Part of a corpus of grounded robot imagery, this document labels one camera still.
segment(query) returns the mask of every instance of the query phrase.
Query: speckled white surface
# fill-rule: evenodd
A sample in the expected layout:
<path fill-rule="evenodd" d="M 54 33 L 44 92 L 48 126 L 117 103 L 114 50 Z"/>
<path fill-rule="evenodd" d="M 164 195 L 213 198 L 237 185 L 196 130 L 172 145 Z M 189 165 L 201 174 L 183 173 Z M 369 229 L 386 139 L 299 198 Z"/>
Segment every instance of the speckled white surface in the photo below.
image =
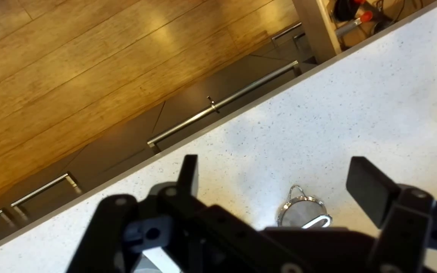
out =
<path fill-rule="evenodd" d="M 199 198 L 258 229 L 301 183 L 334 224 L 375 233 L 345 189 L 351 156 L 437 197 L 437 7 L 7 242 L 0 271 L 64 271 L 101 198 L 145 198 L 187 153 L 201 156 Z"/>

